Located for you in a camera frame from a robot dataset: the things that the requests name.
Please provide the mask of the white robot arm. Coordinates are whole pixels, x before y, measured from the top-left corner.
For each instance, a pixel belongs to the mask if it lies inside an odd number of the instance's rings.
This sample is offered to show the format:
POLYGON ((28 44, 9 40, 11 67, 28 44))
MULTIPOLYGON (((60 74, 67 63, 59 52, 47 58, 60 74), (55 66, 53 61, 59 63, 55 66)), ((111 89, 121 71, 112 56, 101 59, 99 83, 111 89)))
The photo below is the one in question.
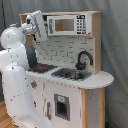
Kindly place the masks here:
POLYGON ((33 12, 24 24, 13 24, 1 34, 0 72, 7 113, 19 128, 52 128, 33 103, 26 71, 37 65, 38 53, 26 43, 27 35, 34 35, 37 42, 47 39, 41 11, 33 12))

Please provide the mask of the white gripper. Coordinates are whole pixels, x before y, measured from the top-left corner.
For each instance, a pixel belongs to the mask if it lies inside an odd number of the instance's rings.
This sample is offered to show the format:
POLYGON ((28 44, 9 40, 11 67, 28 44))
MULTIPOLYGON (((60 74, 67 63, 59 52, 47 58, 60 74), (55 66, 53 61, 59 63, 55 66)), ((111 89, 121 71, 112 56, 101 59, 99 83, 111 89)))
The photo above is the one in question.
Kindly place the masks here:
POLYGON ((47 33, 41 11, 35 11, 26 17, 25 31, 27 34, 34 34, 36 41, 46 41, 47 33))

